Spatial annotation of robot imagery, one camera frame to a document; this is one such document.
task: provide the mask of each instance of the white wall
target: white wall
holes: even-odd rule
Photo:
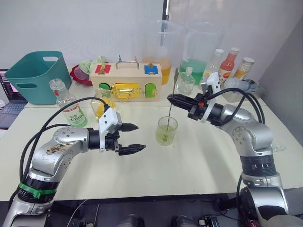
[[[171,0],[169,20],[210,20],[226,26],[221,47],[225,55],[240,48],[243,57],[256,60],[247,79],[259,81],[302,16],[302,0]]]
[[[132,60],[133,30],[162,10],[163,0],[0,0],[0,68],[38,50],[59,50],[68,65]]]
[[[265,71],[262,99],[303,146],[303,19]]]

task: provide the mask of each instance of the wooden box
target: wooden box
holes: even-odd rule
[[[97,64],[89,75],[94,89],[110,89],[118,101],[159,101],[159,64],[136,61]]]

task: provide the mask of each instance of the bottle cap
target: bottle cap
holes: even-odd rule
[[[187,75],[191,74],[192,72],[193,72],[193,68],[192,68],[192,67],[186,67],[185,73],[186,73]]]
[[[220,57],[224,53],[224,50],[222,49],[216,49],[214,51],[215,56]]]
[[[247,57],[243,58],[243,61],[246,61],[246,62],[248,62],[248,63],[250,63],[250,64],[255,63],[255,60],[254,60],[254,59],[252,59],[252,58],[247,58]]]
[[[49,86],[53,91],[60,91],[65,88],[65,84],[60,79],[52,79],[51,81],[49,81]]]
[[[232,47],[232,50],[230,52],[231,54],[238,54],[239,53],[239,48],[237,47]]]

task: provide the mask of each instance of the small glass cup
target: small glass cup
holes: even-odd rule
[[[110,90],[99,88],[96,90],[95,97],[103,99],[110,107],[116,109],[112,92]],[[99,118],[104,114],[104,105],[102,102],[95,99],[91,100],[90,105],[95,113],[96,120],[98,121]]]
[[[173,117],[161,117],[158,121],[158,128],[156,132],[156,141],[162,146],[168,146],[172,144],[178,122]]]

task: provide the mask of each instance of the glass cup with green liquid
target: glass cup with green liquid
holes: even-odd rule
[[[188,59],[188,60],[182,60],[181,66],[180,66],[180,71],[179,72],[185,72],[186,67],[192,67],[193,72],[191,75],[195,79],[195,85],[198,85],[202,76],[204,69],[206,67],[207,63],[205,61],[201,60],[196,60],[196,59]]]
[[[168,146],[172,144],[178,122],[172,117],[161,117],[158,121],[158,128],[156,132],[156,141],[162,146]]]

